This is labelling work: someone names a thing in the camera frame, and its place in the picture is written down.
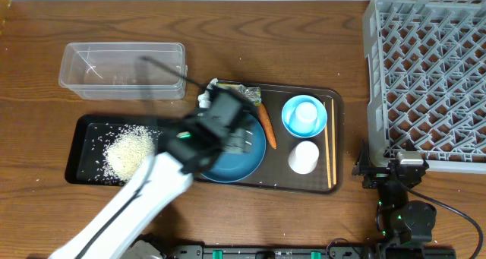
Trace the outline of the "black waste tray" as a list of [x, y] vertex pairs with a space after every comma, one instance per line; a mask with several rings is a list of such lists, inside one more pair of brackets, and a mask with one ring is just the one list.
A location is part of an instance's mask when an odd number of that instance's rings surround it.
[[173, 118], [144, 116], [83, 115], [77, 120], [71, 150], [65, 169], [65, 180], [79, 185], [115, 185], [124, 182], [106, 170], [106, 148], [117, 137], [135, 128], [144, 128], [157, 145], [163, 130], [174, 122]]

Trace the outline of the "grey dishwasher rack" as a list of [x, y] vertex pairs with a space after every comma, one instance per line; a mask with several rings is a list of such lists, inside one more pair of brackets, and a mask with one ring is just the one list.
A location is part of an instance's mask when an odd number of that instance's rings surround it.
[[363, 16], [371, 162], [411, 142], [431, 170], [485, 171], [485, 0], [371, 0]]

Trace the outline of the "light blue cup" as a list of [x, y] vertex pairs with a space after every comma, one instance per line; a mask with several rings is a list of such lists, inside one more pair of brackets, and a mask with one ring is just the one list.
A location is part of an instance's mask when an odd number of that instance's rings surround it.
[[300, 103], [295, 109], [295, 116], [302, 124], [312, 124], [318, 117], [317, 107], [310, 102]]

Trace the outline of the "light blue bowl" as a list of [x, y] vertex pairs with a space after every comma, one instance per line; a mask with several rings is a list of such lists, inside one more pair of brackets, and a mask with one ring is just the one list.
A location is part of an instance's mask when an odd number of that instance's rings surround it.
[[[296, 107], [303, 102], [313, 103], [317, 107], [318, 117], [312, 124], [302, 124], [295, 116]], [[286, 130], [297, 138], [317, 136], [327, 123], [327, 111], [323, 103], [314, 96], [298, 95], [289, 99], [282, 108], [282, 123]]]

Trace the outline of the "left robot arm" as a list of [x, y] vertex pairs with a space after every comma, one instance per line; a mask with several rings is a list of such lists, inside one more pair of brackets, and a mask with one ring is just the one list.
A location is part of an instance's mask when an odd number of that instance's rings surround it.
[[53, 258], [119, 258], [153, 218], [187, 191], [193, 174], [206, 172], [233, 135], [252, 126], [247, 114], [225, 126], [210, 115], [196, 115], [165, 128], [160, 152], [147, 157], [131, 180]]

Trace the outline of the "left wooden chopstick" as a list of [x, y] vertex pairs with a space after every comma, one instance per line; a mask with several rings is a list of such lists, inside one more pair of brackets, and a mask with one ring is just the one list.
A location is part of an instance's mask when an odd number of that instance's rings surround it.
[[324, 138], [325, 138], [325, 154], [326, 154], [326, 168], [327, 168], [327, 187], [330, 190], [334, 185], [334, 171], [333, 171], [333, 148], [331, 146], [330, 140], [330, 133], [332, 132], [332, 123], [333, 123], [333, 116], [334, 116], [334, 106], [333, 100], [331, 100], [330, 104], [326, 104], [323, 102], [323, 106], [326, 108], [327, 111], [327, 123], [324, 128]]

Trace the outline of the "right wooden chopstick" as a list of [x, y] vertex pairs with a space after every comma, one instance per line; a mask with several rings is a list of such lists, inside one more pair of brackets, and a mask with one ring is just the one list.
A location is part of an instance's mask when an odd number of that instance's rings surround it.
[[331, 138], [332, 138], [332, 186], [336, 185], [336, 116], [334, 99], [331, 99]]

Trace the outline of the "crumpled white napkin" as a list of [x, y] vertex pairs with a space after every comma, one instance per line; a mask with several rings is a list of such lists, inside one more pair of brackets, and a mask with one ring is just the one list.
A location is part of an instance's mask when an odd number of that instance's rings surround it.
[[200, 108], [209, 108], [210, 107], [210, 104], [211, 104], [210, 91], [213, 88], [213, 86], [216, 86], [217, 85], [218, 81], [219, 80], [217, 78], [212, 79], [209, 82], [209, 84], [207, 85], [207, 87], [204, 90], [204, 92], [197, 97], [198, 106]]

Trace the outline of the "crumpled foil snack wrapper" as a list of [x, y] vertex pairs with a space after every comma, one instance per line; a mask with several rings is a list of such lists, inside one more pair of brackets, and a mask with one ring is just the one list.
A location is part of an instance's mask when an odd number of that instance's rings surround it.
[[259, 87], [246, 87], [243, 84], [224, 84], [218, 82], [216, 84], [218, 87], [233, 89], [239, 92], [242, 96], [246, 97], [254, 105], [259, 106], [262, 104], [261, 100], [261, 90]]

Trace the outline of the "white cup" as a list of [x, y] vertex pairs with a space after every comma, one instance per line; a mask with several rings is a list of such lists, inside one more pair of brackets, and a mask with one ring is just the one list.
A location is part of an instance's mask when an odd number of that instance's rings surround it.
[[300, 175], [314, 171], [319, 159], [320, 151], [311, 141], [302, 141], [289, 154], [289, 167]]

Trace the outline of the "dark blue plate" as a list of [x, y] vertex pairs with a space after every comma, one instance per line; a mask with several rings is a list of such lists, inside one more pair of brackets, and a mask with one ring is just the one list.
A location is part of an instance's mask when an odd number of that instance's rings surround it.
[[264, 159], [267, 139], [260, 122], [252, 115], [245, 119], [249, 123], [249, 152], [243, 154], [224, 153], [209, 172], [202, 176], [213, 182], [231, 183], [247, 178]]

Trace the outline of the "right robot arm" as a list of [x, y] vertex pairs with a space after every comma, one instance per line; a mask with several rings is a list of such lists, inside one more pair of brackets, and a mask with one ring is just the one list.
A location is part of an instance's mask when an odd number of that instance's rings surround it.
[[406, 146], [407, 150], [379, 167], [371, 163], [368, 143], [362, 143], [352, 174], [363, 177], [363, 188], [378, 192], [375, 223], [383, 239], [364, 247], [361, 258], [426, 257], [424, 245], [432, 240], [437, 210], [424, 201], [409, 200], [409, 192], [421, 183], [428, 164], [410, 142]]

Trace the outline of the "brown serving tray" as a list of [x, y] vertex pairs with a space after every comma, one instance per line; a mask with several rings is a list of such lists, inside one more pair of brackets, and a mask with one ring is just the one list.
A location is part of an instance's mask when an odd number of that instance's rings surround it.
[[[344, 103], [341, 96], [334, 90], [324, 88], [292, 87], [276, 84], [250, 84], [246, 87], [259, 87], [261, 99], [268, 111], [277, 148], [273, 149], [267, 141], [266, 153], [258, 168], [247, 178], [237, 182], [220, 183], [251, 188], [266, 188], [278, 191], [297, 191], [312, 194], [331, 194], [338, 191], [342, 185], [343, 144], [344, 138]], [[322, 103], [330, 104], [334, 99], [336, 116], [336, 175], [337, 182], [330, 190], [327, 187], [327, 168], [325, 154], [324, 130], [311, 137], [320, 151], [317, 165], [313, 172], [300, 175], [294, 172], [288, 164], [291, 151], [303, 140], [292, 136], [282, 123], [281, 113], [284, 104], [294, 96], [309, 95], [318, 98]], [[218, 183], [205, 179], [202, 174], [196, 175], [198, 182]]]

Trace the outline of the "pile of rice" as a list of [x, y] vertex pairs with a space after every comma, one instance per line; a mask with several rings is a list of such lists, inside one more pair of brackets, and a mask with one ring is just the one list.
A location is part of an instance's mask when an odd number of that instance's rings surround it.
[[127, 183], [143, 161], [155, 153], [159, 131], [142, 125], [114, 126], [106, 124], [108, 132], [96, 138], [101, 156], [94, 160], [95, 182], [105, 185]]

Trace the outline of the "wooden chopstick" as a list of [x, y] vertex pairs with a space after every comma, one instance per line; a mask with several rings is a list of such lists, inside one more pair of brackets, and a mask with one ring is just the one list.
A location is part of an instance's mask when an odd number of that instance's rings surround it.
[[331, 138], [332, 138], [332, 186], [336, 185], [336, 116], [334, 99], [331, 99]]
[[332, 132], [332, 123], [333, 123], [333, 116], [334, 116], [334, 106], [333, 100], [331, 100], [330, 104], [326, 104], [323, 102], [323, 106], [326, 108], [327, 111], [327, 123], [324, 128], [324, 138], [325, 138], [325, 154], [326, 154], [326, 168], [327, 168], [327, 187], [330, 190], [334, 185], [334, 171], [333, 171], [333, 148], [331, 146], [330, 140], [330, 133]]

